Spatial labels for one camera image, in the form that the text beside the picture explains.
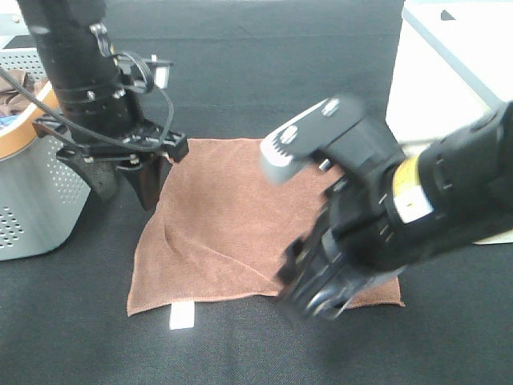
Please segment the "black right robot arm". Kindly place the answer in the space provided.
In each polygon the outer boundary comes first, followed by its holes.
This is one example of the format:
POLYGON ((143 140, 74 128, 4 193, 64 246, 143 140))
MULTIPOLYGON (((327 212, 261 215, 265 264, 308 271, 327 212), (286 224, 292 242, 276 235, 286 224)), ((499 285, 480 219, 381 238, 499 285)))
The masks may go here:
POLYGON ((354 99, 313 111, 282 150, 339 167, 311 233, 285 251, 279 303, 337 318, 364 290, 407 267, 512 227, 512 105, 408 157, 354 99))

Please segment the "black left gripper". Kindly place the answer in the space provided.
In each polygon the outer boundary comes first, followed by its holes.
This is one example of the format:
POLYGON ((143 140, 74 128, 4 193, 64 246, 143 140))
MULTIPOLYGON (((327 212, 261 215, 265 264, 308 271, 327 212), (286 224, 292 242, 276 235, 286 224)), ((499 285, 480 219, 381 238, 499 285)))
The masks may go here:
POLYGON ((38 136, 53 136, 63 146, 57 160, 71 168, 102 201, 116 193, 115 166, 134 189, 144 210, 156 207, 164 181, 172 167, 189 151, 184 134, 171 131, 171 122, 160 126, 150 120, 120 137, 105 136, 81 126, 82 141, 72 137, 72 127, 63 116, 45 114, 33 122, 38 136))

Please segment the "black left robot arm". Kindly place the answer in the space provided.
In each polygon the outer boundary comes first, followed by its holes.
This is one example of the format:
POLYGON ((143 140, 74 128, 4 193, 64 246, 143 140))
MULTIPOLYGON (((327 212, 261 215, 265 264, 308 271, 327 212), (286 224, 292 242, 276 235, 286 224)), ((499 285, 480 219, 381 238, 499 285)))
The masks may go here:
POLYGON ((156 206, 165 160, 188 154, 186 136, 145 117, 139 99, 164 93, 172 64, 116 51, 104 25, 102 1, 21 1, 26 27, 58 101, 34 122, 39 136, 62 147, 57 159, 101 199, 123 177, 141 206, 156 206))

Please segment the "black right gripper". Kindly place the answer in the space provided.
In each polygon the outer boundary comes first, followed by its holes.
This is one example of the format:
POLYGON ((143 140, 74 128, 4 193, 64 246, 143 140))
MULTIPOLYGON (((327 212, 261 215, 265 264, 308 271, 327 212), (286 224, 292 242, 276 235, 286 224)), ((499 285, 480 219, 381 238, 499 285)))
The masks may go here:
POLYGON ((405 269, 379 270, 365 262, 368 251, 372 255, 377 251, 365 222, 344 234, 336 231, 338 219, 353 220, 362 213, 358 186, 342 177, 324 195, 311 232, 285 249, 285 263, 277 273, 284 285, 277 304, 290 317, 338 318, 358 295, 395 279, 405 269))

